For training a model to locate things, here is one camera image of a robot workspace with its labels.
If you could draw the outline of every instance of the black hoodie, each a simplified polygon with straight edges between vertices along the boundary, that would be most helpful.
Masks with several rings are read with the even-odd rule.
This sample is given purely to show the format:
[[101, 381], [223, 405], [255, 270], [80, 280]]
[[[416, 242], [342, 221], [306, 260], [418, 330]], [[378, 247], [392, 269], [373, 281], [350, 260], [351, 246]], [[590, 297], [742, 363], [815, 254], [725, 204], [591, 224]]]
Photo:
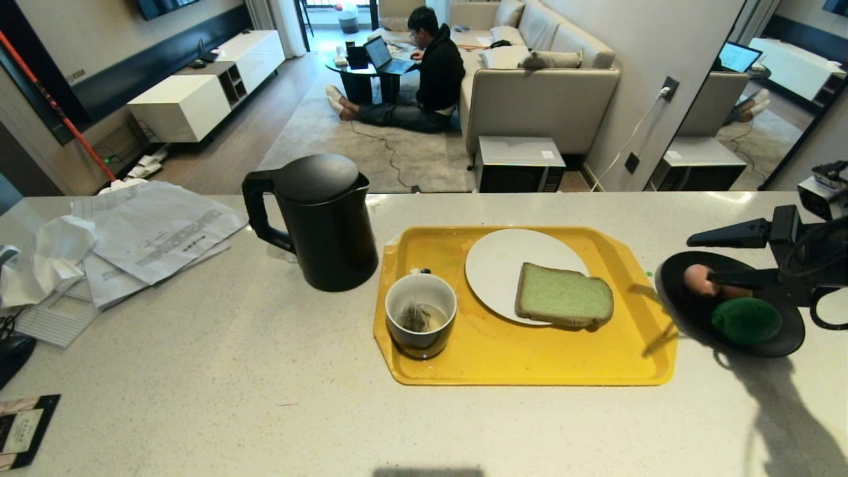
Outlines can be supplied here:
[[460, 52], [450, 39], [450, 28], [442, 24], [421, 59], [421, 85], [416, 93], [421, 108], [436, 111], [456, 104], [465, 75]]

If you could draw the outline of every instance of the table leg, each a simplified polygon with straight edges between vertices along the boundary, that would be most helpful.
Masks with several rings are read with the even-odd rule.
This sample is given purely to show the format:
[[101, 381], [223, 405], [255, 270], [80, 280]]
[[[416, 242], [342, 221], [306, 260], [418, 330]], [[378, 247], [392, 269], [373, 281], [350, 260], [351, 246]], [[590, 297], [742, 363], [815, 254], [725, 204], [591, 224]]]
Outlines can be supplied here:
[[394, 103], [400, 93], [400, 75], [380, 75], [380, 90], [384, 103]]
[[371, 94], [371, 78], [366, 75], [355, 75], [352, 73], [339, 73], [342, 76], [344, 94], [351, 103], [370, 103], [374, 97]]

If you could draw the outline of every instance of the coffee table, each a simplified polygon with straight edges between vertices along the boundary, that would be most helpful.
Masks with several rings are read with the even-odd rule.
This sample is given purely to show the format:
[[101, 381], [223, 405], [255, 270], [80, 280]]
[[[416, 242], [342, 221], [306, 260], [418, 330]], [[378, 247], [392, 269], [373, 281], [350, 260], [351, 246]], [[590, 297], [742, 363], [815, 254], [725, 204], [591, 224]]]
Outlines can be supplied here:
[[[353, 103], [365, 104], [370, 103], [374, 99], [371, 93], [371, 78], [374, 76], [380, 78], [380, 91], [382, 92], [382, 101], [384, 103], [394, 103], [398, 98], [398, 93], [400, 93], [400, 75], [381, 73], [374, 68], [371, 62], [365, 65], [356, 65], [356, 68], [351, 65], [336, 66], [332, 56], [327, 56], [324, 59], [324, 65], [330, 70], [336, 71], [342, 77], [344, 93]], [[409, 71], [417, 69], [418, 66], [416, 65], [410, 68]]]

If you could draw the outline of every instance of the kettle handle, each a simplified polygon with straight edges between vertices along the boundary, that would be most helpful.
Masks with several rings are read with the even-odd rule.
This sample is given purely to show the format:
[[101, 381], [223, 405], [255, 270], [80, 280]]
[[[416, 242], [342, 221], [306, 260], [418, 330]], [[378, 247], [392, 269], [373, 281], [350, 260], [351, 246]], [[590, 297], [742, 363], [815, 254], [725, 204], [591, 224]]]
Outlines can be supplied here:
[[271, 245], [283, 250], [294, 252], [292, 238], [285, 232], [279, 231], [268, 223], [268, 213], [265, 211], [265, 201], [262, 195], [274, 192], [274, 179], [270, 171], [250, 172], [242, 182], [242, 194], [244, 194], [244, 206], [248, 209], [250, 227], [256, 232], [256, 236]]

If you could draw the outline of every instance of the gray rug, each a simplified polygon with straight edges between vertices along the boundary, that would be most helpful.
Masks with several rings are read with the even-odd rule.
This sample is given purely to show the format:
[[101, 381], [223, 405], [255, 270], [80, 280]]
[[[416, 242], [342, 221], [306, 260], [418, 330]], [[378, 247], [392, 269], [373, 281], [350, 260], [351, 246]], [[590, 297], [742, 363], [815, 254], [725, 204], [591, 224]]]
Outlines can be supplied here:
[[731, 151], [736, 150], [736, 155], [748, 164], [730, 189], [756, 190], [777, 168], [801, 133], [769, 110], [750, 123], [735, 122], [720, 129], [716, 135], [718, 142]]
[[[403, 75], [401, 97], [413, 99], [418, 81], [417, 71]], [[372, 81], [376, 100], [380, 98], [378, 83], [376, 78]], [[398, 181], [398, 171], [389, 165], [392, 151], [381, 139], [357, 134], [359, 132], [387, 139], [388, 146], [397, 151], [392, 161], [401, 170], [400, 179], [408, 186], [417, 185], [425, 193], [471, 191], [474, 176], [466, 170], [470, 159], [459, 129], [425, 134], [359, 121], [341, 122], [326, 101], [324, 88], [327, 84], [344, 91], [338, 73], [322, 71], [257, 170], [283, 167], [311, 154], [341, 154], [355, 162], [371, 181], [369, 192], [408, 193], [409, 188]]]

